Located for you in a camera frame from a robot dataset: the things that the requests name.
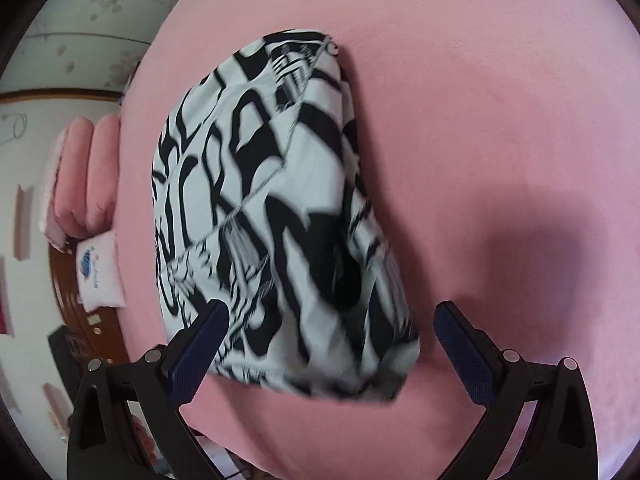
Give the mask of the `black white graffiti jacket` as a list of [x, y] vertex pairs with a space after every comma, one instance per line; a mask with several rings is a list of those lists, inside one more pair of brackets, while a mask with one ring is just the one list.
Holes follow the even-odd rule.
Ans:
[[220, 63], [167, 116], [151, 182], [167, 333], [214, 302], [229, 312], [212, 374], [300, 396], [396, 398], [419, 336], [329, 35], [273, 32]]

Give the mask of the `small white printed pillow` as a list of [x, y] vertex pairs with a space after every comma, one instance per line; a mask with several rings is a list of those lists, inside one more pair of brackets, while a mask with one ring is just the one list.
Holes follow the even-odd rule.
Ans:
[[102, 307], [126, 307], [113, 231], [77, 244], [76, 274], [80, 301], [86, 312]]

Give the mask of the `folded pink quilt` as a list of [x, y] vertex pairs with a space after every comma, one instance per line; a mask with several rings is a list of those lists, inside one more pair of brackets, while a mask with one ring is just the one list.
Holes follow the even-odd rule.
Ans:
[[44, 173], [40, 232], [65, 252], [111, 229], [119, 180], [120, 116], [78, 116], [52, 144]]

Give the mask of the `pink bed sheet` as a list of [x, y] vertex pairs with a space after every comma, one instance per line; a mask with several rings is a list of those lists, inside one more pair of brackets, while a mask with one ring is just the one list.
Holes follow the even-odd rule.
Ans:
[[500, 347], [578, 362], [613, 477], [639, 440], [639, 36], [615, 0], [179, 0], [122, 107], [130, 356], [166, 338], [151, 203], [164, 119], [234, 51], [289, 28], [340, 48], [420, 361], [390, 404], [211, 377], [186, 421], [283, 479], [434, 479], [482, 412], [432, 337], [450, 299]]

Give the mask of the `floral wardrobe doors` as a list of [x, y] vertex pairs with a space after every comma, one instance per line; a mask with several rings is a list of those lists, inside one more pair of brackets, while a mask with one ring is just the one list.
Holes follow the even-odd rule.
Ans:
[[122, 92], [179, 0], [47, 0], [1, 75], [1, 92]]

